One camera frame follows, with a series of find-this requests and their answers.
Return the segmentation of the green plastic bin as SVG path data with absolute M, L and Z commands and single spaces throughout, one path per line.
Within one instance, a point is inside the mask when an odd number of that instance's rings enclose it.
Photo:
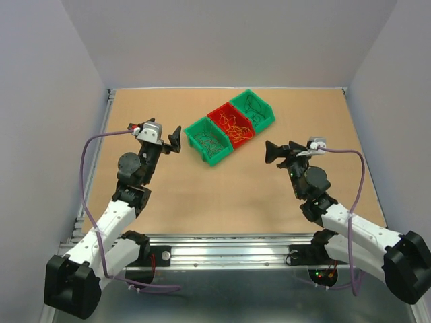
M 210 166 L 215 166 L 234 150 L 229 138 L 207 116 L 188 126 L 184 133 L 189 146 Z
M 238 94 L 230 103 L 251 121 L 256 134 L 275 122 L 272 107 L 251 89 Z

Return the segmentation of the red plastic bin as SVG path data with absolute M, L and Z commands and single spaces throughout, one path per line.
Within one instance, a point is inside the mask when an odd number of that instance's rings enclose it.
M 207 117 L 229 138 L 234 150 L 255 136 L 251 121 L 229 102 L 211 111 Z

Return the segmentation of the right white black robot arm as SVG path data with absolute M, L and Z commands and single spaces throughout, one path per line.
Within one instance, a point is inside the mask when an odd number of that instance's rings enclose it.
M 319 225 L 305 251 L 290 254 L 296 262 L 307 256 L 313 264 L 336 260 L 382 281 L 399 300 L 413 305 L 430 290 L 430 249 L 414 231 L 402 234 L 379 226 L 347 208 L 328 194 L 331 183 L 326 171 L 312 166 L 310 159 L 329 151 L 326 140 L 312 137 L 306 145 L 265 143 L 265 162 L 285 169 L 294 196 L 306 219 Z

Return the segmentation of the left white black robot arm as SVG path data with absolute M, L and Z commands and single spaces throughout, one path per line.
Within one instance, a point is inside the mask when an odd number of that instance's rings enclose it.
M 138 153 L 128 152 L 117 162 L 117 185 L 98 220 L 88 219 L 92 228 L 64 255 L 54 255 L 46 264 L 44 304 L 83 320 L 97 308 L 103 290 L 113 280 L 123 281 L 138 293 L 172 293 L 178 285 L 154 285 L 153 277 L 138 281 L 121 274 L 129 264 L 149 264 L 156 271 L 156 256 L 150 239 L 127 230 L 145 209 L 151 191 L 147 188 L 162 154 L 179 153 L 181 128 L 162 140 L 162 125 L 154 118 L 129 124 L 126 134 L 140 143 Z

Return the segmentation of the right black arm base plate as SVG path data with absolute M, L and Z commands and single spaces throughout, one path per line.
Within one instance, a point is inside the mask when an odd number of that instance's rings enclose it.
M 341 265 L 346 262 L 336 260 L 329 255 L 329 248 L 318 244 L 288 244 L 286 263 L 290 266 L 323 266 L 337 261 Z

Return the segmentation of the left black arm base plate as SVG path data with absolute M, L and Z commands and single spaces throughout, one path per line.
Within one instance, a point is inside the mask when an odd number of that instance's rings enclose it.
M 137 258 L 129 262 L 126 267 L 169 267 L 171 261 L 172 247 L 169 245 L 148 245 L 147 248 L 140 247 Z

